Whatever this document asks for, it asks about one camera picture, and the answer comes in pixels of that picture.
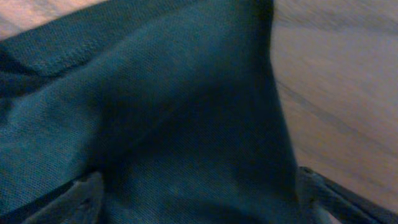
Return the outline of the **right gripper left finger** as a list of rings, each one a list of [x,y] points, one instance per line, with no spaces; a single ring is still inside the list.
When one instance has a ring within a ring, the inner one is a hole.
[[[96,224],[104,196],[103,176],[94,172],[73,182],[71,188],[23,224]]]

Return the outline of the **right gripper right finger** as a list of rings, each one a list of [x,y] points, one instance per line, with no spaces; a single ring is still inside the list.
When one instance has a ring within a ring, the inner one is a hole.
[[[395,224],[397,214],[342,187],[308,167],[298,168],[298,202],[310,224]]]

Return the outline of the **black polo shirt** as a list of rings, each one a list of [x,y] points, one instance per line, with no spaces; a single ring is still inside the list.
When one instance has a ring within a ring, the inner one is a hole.
[[[99,172],[97,223],[307,223],[274,3],[106,1],[1,42],[1,222]]]

